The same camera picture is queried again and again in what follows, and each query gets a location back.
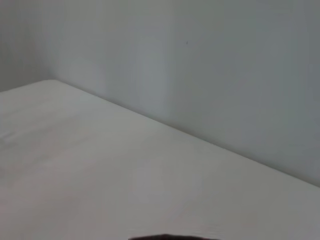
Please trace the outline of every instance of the white mattress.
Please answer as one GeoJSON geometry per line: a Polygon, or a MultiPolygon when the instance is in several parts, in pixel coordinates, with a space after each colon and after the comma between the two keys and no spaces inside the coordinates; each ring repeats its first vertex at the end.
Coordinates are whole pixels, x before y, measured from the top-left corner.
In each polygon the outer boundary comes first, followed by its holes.
{"type": "Polygon", "coordinates": [[[319,240],[320,189],[55,80],[0,93],[1,240],[319,240]]]}

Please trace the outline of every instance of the mattress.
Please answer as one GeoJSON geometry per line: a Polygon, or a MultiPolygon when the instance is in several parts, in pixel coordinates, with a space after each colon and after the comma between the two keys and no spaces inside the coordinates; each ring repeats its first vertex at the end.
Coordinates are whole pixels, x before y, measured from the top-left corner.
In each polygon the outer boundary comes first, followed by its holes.
{"type": "Polygon", "coordinates": [[[0,93],[0,239],[320,239],[320,189],[56,80],[0,93]]]}

